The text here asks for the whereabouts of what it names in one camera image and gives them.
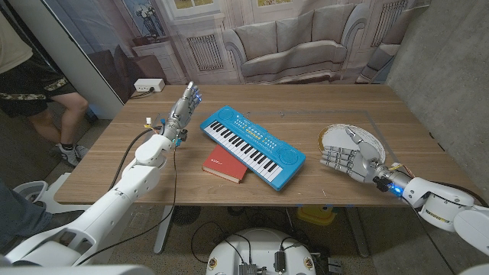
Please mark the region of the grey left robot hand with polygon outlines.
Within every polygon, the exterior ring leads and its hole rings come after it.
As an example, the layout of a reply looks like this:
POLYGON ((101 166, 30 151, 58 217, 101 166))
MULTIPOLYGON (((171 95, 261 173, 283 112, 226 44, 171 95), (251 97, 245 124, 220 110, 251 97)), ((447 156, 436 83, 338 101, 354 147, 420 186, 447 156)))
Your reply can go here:
POLYGON ((170 110, 162 135, 171 141, 175 139, 180 131, 189 124, 195 108, 201 101, 198 86, 194 82, 190 82, 182 97, 176 101, 170 110))

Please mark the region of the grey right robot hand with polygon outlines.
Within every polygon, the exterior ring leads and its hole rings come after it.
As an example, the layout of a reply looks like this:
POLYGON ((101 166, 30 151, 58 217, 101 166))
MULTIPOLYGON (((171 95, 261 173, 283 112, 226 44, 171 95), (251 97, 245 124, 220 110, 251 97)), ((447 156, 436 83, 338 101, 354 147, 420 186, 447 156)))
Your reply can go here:
POLYGON ((345 128, 346 134, 359 146, 358 150, 343 147, 324 147, 321 164, 348 174, 361 183, 373 183, 377 175, 377 167, 382 164, 378 150, 350 127, 345 128))

